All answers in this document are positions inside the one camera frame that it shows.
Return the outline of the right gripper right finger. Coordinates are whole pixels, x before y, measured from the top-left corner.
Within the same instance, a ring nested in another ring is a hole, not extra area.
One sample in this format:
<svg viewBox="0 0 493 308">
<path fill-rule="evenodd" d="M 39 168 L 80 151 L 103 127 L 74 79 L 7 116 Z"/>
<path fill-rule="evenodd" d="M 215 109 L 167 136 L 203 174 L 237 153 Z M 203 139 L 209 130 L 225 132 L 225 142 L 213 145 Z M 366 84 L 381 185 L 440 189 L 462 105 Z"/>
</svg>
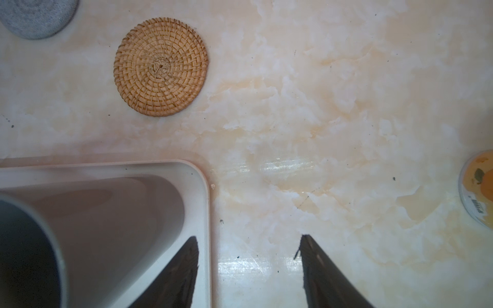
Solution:
<svg viewBox="0 0 493 308">
<path fill-rule="evenodd" d="M 309 307 L 372 307 L 310 235 L 301 237 L 295 255 L 301 256 Z"/>
</svg>

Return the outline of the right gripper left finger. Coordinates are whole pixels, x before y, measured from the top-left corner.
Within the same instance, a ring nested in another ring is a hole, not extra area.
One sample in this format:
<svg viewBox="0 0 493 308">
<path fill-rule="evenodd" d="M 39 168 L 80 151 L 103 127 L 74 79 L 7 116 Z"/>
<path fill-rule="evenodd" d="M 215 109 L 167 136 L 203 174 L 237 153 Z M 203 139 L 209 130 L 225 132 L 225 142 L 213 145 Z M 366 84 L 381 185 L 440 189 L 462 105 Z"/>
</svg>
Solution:
<svg viewBox="0 0 493 308">
<path fill-rule="evenodd" d="M 191 236 L 131 307 L 190 308 L 198 257 L 198 242 L 195 236 Z"/>
</svg>

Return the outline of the tan round rattan coaster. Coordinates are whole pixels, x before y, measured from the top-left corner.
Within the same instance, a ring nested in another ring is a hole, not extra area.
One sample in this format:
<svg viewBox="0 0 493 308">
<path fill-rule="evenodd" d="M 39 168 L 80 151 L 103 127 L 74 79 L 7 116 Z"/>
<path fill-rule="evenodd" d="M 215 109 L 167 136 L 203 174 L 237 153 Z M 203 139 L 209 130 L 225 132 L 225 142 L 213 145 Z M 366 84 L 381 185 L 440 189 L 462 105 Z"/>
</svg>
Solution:
<svg viewBox="0 0 493 308">
<path fill-rule="evenodd" d="M 159 17 L 130 30 L 116 51 L 114 82 L 136 112 L 172 116 L 199 95 L 209 57 L 204 41 L 186 23 Z"/>
</svg>

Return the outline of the grey round woven coaster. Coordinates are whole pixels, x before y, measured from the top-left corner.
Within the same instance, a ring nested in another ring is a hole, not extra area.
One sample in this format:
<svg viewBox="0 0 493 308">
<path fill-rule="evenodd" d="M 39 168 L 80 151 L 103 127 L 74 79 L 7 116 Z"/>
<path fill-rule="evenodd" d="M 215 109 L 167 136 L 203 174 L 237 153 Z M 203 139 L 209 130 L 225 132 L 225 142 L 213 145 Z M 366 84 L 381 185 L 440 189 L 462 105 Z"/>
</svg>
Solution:
<svg viewBox="0 0 493 308">
<path fill-rule="evenodd" d="M 78 0 L 2 0 L 1 23 L 22 39 L 45 39 L 71 22 L 78 5 Z"/>
</svg>

